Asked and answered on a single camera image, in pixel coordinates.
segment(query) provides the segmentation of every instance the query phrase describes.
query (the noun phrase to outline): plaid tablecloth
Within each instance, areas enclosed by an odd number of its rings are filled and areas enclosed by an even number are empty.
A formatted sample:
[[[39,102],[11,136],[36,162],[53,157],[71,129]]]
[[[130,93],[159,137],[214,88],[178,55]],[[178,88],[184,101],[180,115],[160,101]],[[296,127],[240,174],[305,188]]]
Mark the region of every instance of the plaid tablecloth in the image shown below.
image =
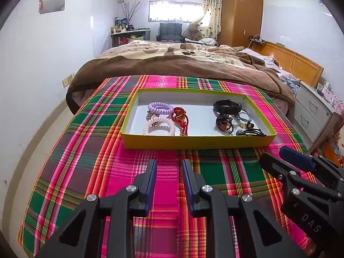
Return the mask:
[[[126,150],[119,131],[130,100],[139,88],[192,88],[248,95],[270,121],[277,136],[269,147]],[[257,88],[175,76],[107,79],[76,114],[49,155],[32,192],[19,242],[28,255],[35,255],[88,194],[104,197],[116,193],[143,173],[148,160],[153,158],[158,163],[154,204],[148,218],[135,218],[136,257],[205,257],[205,219],[189,216],[182,184],[181,161],[188,158],[207,184],[234,196],[253,194],[304,247],[305,234],[280,211],[283,199],[280,183],[258,163],[263,152],[278,156],[283,145],[306,151],[290,122]],[[314,181],[311,174],[303,177]]]

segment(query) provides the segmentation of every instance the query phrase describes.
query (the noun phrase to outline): drawer handle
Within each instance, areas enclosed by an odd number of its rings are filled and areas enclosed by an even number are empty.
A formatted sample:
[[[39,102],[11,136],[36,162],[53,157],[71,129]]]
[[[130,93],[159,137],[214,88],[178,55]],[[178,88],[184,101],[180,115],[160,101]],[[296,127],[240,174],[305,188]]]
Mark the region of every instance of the drawer handle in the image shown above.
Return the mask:
[[[312,110],[312,106],[311,106],[311,104],[315,107],[315,114],[316,114],[316,112],[317,112],[317,110],[318,110],[318,107],[316,106],[316,105],[314,105],[311,101],[309,101],[309,109],[310,110]]]
[[[305,119],[305,117],[303,115],[301,115],[301,123],[306,126],[306,128],[308,127],[309,121],[307,121],[307,119]]]

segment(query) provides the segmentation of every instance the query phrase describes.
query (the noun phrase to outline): brown teddy bear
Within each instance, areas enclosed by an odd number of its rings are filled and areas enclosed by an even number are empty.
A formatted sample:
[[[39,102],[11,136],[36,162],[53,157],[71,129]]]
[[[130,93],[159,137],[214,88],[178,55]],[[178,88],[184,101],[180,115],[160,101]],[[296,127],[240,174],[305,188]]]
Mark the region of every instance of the brown teddy bear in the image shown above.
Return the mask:
[[[202,39],[202,33],[198,30],[199,26],[200,25],[198,23],[191,23],[189,25],[189,28],[187,29],[185,38],[194,41],[199,41],[200,39]]]

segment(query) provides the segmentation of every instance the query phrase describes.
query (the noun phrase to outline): cable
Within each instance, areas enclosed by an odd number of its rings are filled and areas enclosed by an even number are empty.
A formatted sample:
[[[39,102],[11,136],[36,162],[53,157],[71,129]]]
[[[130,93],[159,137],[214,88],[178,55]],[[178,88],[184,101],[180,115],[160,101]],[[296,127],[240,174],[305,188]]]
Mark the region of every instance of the cable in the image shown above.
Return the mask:
[[[289,66],[289,70],[290,70],[290,72],[291,72],[292,75],[294,75],[295,62],[296,62],[296,52],[293,51],[293,59],[292,59],[292,61],[291,61],[291,63],[290,63],[290,66]]]
[[[251,40],[250,44],[248,45],[248,48],[250,48],[250,45],[251,45],[251,43],[252,43],[253,39],[254,39],[255,37],[257,37],[257,36],[260,36],[260,35],[259,35],[259,34],[258,34],[258,35],[255,35],[255,36],[252,38],[252,40]]]

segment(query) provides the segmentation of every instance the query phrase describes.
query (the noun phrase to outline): wardrobe door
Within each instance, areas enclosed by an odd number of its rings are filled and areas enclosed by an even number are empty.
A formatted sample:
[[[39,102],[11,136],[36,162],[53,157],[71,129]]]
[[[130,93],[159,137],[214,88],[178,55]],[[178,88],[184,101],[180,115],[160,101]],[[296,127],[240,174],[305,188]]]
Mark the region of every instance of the wardrobe door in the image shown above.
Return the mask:
[[[221,45],[232,46],[234,16],[235,0],[222,0],[221,32],[217,38]]]
[[[248,36],[260,35],[263,0],[235,0],[235,5],[232,46],[248,47]]]

